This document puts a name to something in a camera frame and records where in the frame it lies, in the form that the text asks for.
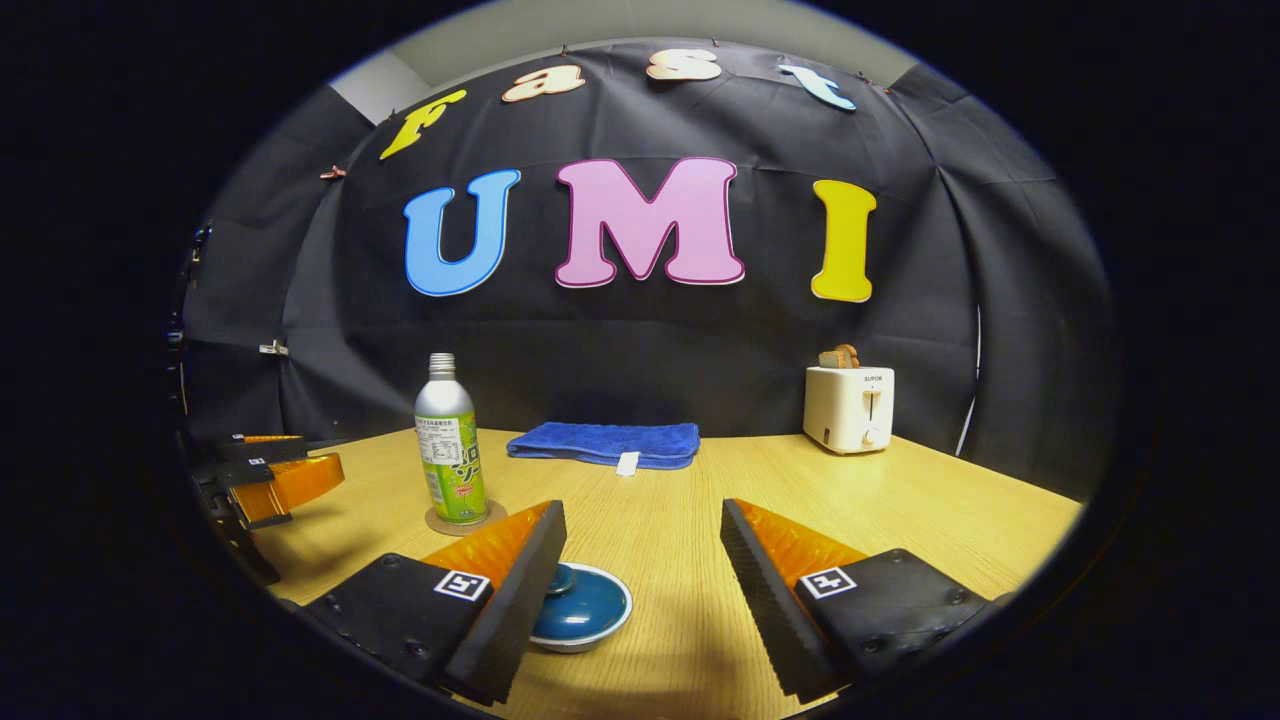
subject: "blue towel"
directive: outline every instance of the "blue towel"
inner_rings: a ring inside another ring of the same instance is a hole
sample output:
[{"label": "blue towel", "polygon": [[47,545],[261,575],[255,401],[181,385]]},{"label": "blue towel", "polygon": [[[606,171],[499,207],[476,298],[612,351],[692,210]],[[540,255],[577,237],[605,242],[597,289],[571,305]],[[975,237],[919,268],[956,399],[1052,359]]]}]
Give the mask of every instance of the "blue towel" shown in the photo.
[{"label": "blue towel", "polygon": [[678,470],[698,452],[698,425],[580,425],[543,423],[507,443],[512,457],[564,457],[617,465],[623,452],[640,452],[639,468]]}]

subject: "aluminum bottle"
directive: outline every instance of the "aluminum bottle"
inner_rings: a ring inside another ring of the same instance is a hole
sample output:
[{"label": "aluminum bottle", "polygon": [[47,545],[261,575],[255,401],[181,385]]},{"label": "aluminum bottle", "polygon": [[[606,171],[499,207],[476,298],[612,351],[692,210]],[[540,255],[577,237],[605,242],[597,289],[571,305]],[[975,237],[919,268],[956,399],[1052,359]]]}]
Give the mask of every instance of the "aluminum bottle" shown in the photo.
[{"label": "aluminum bottle", "polygon": [[471,396],[456,379],[452,352],[433,352],[428,373],[413,402],[413,416],[431,505],[447,523],[479,523],[489,515],[489,501],[480,473]]}]

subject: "toaster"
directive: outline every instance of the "toaster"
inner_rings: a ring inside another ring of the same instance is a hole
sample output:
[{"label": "toaster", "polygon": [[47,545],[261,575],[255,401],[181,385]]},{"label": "toaster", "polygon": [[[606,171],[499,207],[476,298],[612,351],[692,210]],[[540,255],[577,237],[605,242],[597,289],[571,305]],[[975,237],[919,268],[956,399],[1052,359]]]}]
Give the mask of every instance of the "toaster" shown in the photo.
[{"label": "toaster", "polygon": [[893,370],[809,368],[804,432],[841,455],[887,447],[893,432]]}]

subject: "wooden table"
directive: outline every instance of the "wooden table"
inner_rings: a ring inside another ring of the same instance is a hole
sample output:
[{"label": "wooden table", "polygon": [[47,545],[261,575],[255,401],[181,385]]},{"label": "wooden table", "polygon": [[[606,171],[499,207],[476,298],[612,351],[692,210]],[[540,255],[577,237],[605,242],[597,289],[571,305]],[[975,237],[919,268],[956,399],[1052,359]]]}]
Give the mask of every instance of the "wooden table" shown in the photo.
[{"label": "wooden table", "polygon": [[[805,436],[707,438],[682,470],[506,454],[518,433],[480,430],[489,497],[515,514],[564,502],[562,560],[608,570],[635,596],[600,647],[530,647],[502,717],[741,719],[791,715],[719,542],[721,503],[740,497],[869,555],[904,547],[984,597],[1016,589],[1053,551],[1079,503],[895,437],[837,456]],[[271,591],[306,603],[384,552],[422,557],[457,538],[430,506],[412,429],[337,446],[347,480],[259,530],[280,571]]]}]

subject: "pink letter m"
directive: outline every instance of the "pink letter m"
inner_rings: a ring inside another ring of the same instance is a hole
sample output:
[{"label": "pink letter m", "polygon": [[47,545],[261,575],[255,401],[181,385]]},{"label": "pink letter m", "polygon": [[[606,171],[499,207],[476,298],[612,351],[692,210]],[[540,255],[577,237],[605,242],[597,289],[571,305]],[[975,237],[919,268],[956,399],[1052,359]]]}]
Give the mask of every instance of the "pink letter m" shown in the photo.
[{"label": "pink letter m", "polygon": [[627,269],[643,281],[653,272],[671,228],[680,227],[667,277],[686,284],[730,284],[746,274],[733,256],[728,229],[728,181],[737,168],[717,158],[685,158],[672,165],[646,200],[614,160],[582,160],[557,176],[570,187],[568,260],[556,269],[564,287],[608,284],[618,269],[604,259],[604,229]]}]

